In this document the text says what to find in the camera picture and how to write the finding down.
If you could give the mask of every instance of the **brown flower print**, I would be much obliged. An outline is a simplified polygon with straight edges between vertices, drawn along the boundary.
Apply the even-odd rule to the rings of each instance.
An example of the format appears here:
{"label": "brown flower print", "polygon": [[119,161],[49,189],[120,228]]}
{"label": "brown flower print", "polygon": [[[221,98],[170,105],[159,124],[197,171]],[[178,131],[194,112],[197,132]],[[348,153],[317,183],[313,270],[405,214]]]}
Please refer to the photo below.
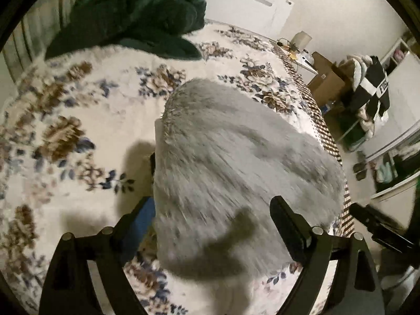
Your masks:
{"label": "brown flower print", "polygon": [[294,111],[294,106],[287,103],[284,96],[279,92],[274,92],[272,90],[261,91],[261,93],[256,94],[255,96],[261,98],[264,104],[270,109],[275,109],[276,112],[290,114]]}
{"label": "brown flower print", "polygon": [[185,81],[185,70],[177,71],[166,64],[161,64],[156,71],[144,71],[144,78],[140,82],[139,94],[141,96],[168,97],[178,86]]}
{"label": "brown flower print", "polygon": [[198,48],[201,51],[201,54],[203,55],[203,59],[205,61],[209,60],[209,58],[229,58],[231,59],[233,57],[232,50],[227,49],[225,47],[222,47],[219,45],[217,41],[213,41],[211,43],[201,43],[197,44]]}
{"label": "brown flower print", "polygon": [[273,48],[269,42],[263,41],[255,35],[242,32],[234,26],[231,26],[229,30],[216,30],[216,32],[232,39],[234,44],[245,45],[257,51],[271,51]]}
{"label": "brown flower print", "polygon": [[0,139],[0,172],[3,171],[6,162],[9,160],[10,145],[3,139]]}
{"label": "brown flower print", "polygon": [[289,271],[291,274],[294,274],[296,271],[300,272],[302,271],[302,269],[303,269],[302,264],[297,263],[297,262],[290,263],[289,265]]}
{"label": "brown flower print", "polygon": [[148,306],[154,298],[161,304],[157,292],[163,287],[162,282],[158,281],[152,265],[142,262],[139,254],[125,264],[124,273],[143,306]]}
{"label": "brown flower print", "polygon": [[150,300],[144,308],[148,314],[171,314],[171,305],[163,303],[160,299]]}
{"label": "brown flower print", "polygon": [[60,97],[63,93],[63,84],[44,84],[43,90],[41,92],[36,92],[36,102],[33,104],[33,109],[31,111],[50,113],[60,104]]}
{"label": "brown flower print", "polygon": [[149,226],[147,233],[139,246],[139,252],[148,262],[157,259],[157,235],[153,226]]}
{"label": "brown flower print", "polygon": [[7,253],[7,274],[22,274],[28,270],[27,257],[24,255],[26,248],[33,249],[35,223],[32,209],[24,204],[15,209],[15,217],[9,223],[8,232],[0,237],[0,249]]}
{"label": "brown flower print", "polygon": [[32,81],[35,77],[36,70],[37,70],[36,66],[32,67],[30,71],[27,73],[27,75],[22,79],[22,81],[18,85],[19,94],[24,94],[27,91],[30,91],[32,89]]}
{"label": "brown flower print", "polygon": [[56,179],[52,179],[50,183],[41,181],[31,181],[25,186],[25,195],[28,202],[39,207],[42,204],[48,204],[54,196],[52,190],[57,186]]}
{"label": "brown flower print", "polygon": [[58,122],[44,132],[44,144],[37,151],[50,162],[64,159],[76,147],[84,132],[79,129],[81,122],[78,118],[59,116]]}
{"label": "brown flower print", "polygon": [[104,169],[96,167],[93,160],[93,153],[87,153],[83,160],[76,162],[74,169],[77,179],[88,185],[87,191],[93,191],[104,176]]}
{"label": "brown flower print", "polygon": [[5,137],[14,143],[28,145],[34,138],[34,126],[33,121],[35,116],[30,111],[31,108],[21,110],[19,113],[18,120],[16,122],[8,122],[6,126]]}
{"label": "brown flower print", "polygon": [[73,65],[66,73],[68,81],[78,81],[92,72],[92,64],[83,62],[78,65]]}
{"label": "brown flower print", "polygon": [[242,70],[241,73],[251,85],[256,84],[260,87],[263,87],[270,86],[274,82],[277,82],[270,63],[266,63],[265,65],[257,65],[250,58],[242,58],[241,62],[244,64],[244,70]]}

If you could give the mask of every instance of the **metal screw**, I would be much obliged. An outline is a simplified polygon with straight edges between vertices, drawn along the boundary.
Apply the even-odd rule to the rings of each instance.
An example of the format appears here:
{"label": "metal screw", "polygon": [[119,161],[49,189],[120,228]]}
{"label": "metal screw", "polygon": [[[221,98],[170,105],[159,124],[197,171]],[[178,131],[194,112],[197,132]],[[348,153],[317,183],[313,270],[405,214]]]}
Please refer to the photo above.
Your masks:
{"label": "metal screw", "polygon": [[317,234],[317,235],[321,235],[321,234],[324,233],[324,230],[319,226],[315,226],[315,227],[312,228],[312,232]]}
{"label": "metal screw", "polygon": [[353,236],[356,240],[363,240],[363,235],[360,232],[355,232]]}
{"label": "metal screw", "polygon": [[73,234],[70,232],[66,232],[61,236],[62,240],[70,240],[73,237]]}
{"label": "metal screw", "polygon": [[114,228],[113,227],[111,227],[111,226],[107,226],[107,227],[104,227],[103,229],[102,229],[102,234],[106,234],[106,235],[109,235],[109,234],[111,234],[112,232],[114,231]]}

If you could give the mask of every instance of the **curtain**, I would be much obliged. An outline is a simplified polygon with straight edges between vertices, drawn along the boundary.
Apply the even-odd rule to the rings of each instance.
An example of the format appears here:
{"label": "curtain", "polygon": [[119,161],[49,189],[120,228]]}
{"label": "curtain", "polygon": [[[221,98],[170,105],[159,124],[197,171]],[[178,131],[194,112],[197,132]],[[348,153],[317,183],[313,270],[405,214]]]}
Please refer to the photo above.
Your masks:
{"label": "curtain", "polygon": [[10,76],[16,82],[69,22],[76,0],[38,0],[26,13],[3,48]]}

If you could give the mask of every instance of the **blue object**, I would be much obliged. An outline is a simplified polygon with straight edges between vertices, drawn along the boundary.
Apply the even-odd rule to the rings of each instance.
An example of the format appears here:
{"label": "blue object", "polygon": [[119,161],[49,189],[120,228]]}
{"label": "blue object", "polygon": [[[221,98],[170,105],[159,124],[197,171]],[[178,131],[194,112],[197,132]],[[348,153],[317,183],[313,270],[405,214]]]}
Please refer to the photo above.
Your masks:
{"label": "blue object", "polygon": [[148,227],[156,216],[154,199],[152,197],[143,198],[128,216],[133,219],[128,219],[128,223],[131,222],[131,225],[121,241],[120,262],[122,264],[133,259],[139,248],[139,243],[143,240]]}

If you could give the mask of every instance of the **black and white jacket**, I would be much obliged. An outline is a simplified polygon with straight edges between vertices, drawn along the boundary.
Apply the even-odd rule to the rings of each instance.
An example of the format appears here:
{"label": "black and white jacket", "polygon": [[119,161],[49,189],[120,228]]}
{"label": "black and white jacket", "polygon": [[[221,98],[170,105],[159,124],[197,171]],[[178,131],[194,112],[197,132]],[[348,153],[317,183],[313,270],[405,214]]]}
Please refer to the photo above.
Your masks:
{"label": "black and white jacket", "polygon": [[372,137],[388,120],[388,77],[377,56],[350,56],[349,59],[355,65],[350,111],[360,118],[366,136]]}

